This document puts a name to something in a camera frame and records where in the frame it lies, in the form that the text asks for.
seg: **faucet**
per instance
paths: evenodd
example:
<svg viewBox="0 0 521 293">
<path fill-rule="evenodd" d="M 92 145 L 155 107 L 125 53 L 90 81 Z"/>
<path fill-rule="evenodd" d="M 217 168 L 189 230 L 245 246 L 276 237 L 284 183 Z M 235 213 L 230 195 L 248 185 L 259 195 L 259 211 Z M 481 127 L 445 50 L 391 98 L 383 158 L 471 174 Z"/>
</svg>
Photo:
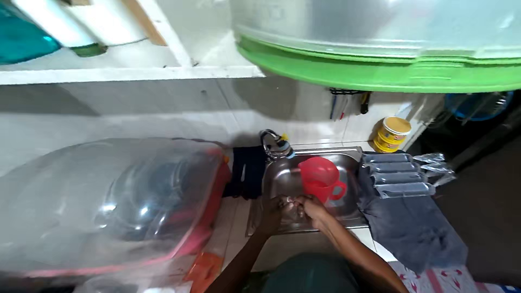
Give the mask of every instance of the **faucet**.
<svg viewBox="0 0 521 293">
<path fill-rule="evenodd" d="M 273 140 L 275 140 L 275 143 L 277 144 L 279 150 L 271 150 L 271 148 L 264 140 L 264 137 L 266 135 L 270 135 L 271 137 L 273 137 Z M 280 136 L 271 129 L 264 129 L 260 132 L 260 143 L 264 148 L 264 152 L 268 156 L 268 161 L 273 162 L 283 157 L 293 158 L 295 156 L 295 151 L 293 150 L 293 148 L 291 148 L 290 143 L 287 141 L 287 139 L 288 138 L 286 135 Z"/>
</svg>

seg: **person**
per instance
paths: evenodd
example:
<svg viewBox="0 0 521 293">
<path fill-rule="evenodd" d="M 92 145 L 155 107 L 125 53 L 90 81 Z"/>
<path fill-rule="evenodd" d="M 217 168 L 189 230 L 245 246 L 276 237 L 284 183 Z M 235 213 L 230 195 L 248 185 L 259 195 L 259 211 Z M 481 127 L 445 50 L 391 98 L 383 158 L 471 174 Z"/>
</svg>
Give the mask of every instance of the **person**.
<svg viewBox="0 0 521 293">
<path fill-rule="evenodd" d="M 290 258 L 269 275 L 262 292 L 408 292 L 393 269 L 346 230 L 316 197 L 300 196 L 295 205 L 303 207 L 312 226 L 326 235 L 342 257 L 305 253 Z M 279 198 L 269 201 L 255 233 L 206 293 L 241 291 L 264 243 L 280 226 L 281 209 Z"/>
</svg>

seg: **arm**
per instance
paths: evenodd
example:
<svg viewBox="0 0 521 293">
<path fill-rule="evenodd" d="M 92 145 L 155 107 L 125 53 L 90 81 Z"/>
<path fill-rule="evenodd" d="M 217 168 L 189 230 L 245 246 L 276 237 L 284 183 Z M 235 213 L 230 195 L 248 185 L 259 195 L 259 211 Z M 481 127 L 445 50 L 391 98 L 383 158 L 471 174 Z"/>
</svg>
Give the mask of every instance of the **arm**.
<svg viewBox="0 0 521 293">
<path fill-rule="evenodd" d="M 324 233 L 347 259 L 353 273 L 376 292 L 408 293 L 394 270 L 381 257 L 367 248 L 333 217 L 315 197 L 299 197 L 313 227 Z"/>
<path fill-rule="evenodd" d="M 242 282 L 252 270 L 264 243 L 279 229 L 282 218 L 281 205 L 280 198 L 273 198 L 269 202 L 255 233 L 226 269 L 206 289 L 205 293 L 229 293 L 240 290 Z"/>
</svg>

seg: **red plastic jug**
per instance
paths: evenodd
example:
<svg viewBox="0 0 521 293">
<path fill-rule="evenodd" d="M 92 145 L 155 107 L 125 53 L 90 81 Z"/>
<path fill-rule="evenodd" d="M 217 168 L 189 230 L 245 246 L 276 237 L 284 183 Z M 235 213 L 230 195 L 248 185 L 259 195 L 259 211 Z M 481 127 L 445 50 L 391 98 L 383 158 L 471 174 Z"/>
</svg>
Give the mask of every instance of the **red plastic jug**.
<svg viewBox="0 0 521 293">
<path fill-rule="evenodd" d="M 348 187 L 339 180 L 340 173 L 332 161 L 323 157 L 312 157 L 299 163 L 299 168 L 305 193 L 313 194 L 322 203 L 326 203 L 328 199 L 338 200 L 344 196 Z M 338 194 L 333 194 L 336 186 L 342 190 Z"/>
</svg>

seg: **human hand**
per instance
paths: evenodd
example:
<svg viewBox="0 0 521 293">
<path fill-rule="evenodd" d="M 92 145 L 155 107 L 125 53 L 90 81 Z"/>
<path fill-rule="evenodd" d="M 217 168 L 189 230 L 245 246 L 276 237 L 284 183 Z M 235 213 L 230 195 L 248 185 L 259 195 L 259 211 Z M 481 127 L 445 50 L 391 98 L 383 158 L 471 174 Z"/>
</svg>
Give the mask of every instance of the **human hand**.
<svg viewBox="0 0 521 293">
<path fill-rule="evenodd" d="M 255 232 L 266 237 L 275 234 L 280 227 L 282 206 L 283 202 L 279 197 L 270 199 L 268 204 L 265 205 L 262 220 Z"/>
<path fill-rule="evenodd" d="M 295 205 L 303 206 L 304 212 L 311 218 L 313 227 L 324 231 L 327 219 L 332 216 L 318 198 L 312 195 L 299 196 L 295 199 Z"/>
</svg>

